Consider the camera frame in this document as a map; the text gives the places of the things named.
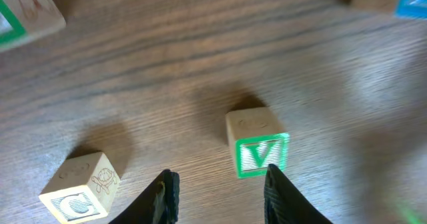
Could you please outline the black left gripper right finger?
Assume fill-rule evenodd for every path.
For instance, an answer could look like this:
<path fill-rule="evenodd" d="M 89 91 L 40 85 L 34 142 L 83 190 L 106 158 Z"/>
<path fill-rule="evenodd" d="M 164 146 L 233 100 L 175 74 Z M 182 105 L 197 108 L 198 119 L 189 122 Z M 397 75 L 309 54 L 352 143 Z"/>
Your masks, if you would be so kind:
<path fill-rule="evenodd" d="M 265 224 L 332 224 L 274 164 L 266 172 L 264 219 Z"/>

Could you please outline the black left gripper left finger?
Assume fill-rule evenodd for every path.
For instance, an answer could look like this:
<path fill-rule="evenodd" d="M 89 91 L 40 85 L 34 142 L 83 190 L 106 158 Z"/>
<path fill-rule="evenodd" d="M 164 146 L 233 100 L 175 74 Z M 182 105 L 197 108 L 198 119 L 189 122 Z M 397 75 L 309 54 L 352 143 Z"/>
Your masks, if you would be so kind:
<path fill-rule="evenodd" d="M 176 224 L 179 214 L 179 174 L 163 170 L 109 224 Z"/>

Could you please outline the yellow C wooden block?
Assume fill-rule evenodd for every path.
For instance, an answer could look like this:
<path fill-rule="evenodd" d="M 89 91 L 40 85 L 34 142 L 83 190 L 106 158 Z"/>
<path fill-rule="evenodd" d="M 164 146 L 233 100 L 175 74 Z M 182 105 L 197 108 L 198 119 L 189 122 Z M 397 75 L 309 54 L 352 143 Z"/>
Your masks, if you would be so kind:
<path fill-rule="evenodd" d="M 108 215 L 119 183 L 107 156 L 96 152 L 65 160 L 39 199 L 60 223 L 82 223 Z"/>

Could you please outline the green V wooden block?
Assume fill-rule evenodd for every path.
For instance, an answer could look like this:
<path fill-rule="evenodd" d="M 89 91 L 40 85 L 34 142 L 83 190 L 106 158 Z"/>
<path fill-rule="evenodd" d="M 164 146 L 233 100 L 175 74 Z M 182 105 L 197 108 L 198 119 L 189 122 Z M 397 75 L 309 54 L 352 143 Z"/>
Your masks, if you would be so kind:
<path fill-rule="evenodd" d="M 237 178 L 265 175 L 270 164 L 285 170 L 290 134 L 270 108 L 230 111 L 226 131 Z"/>

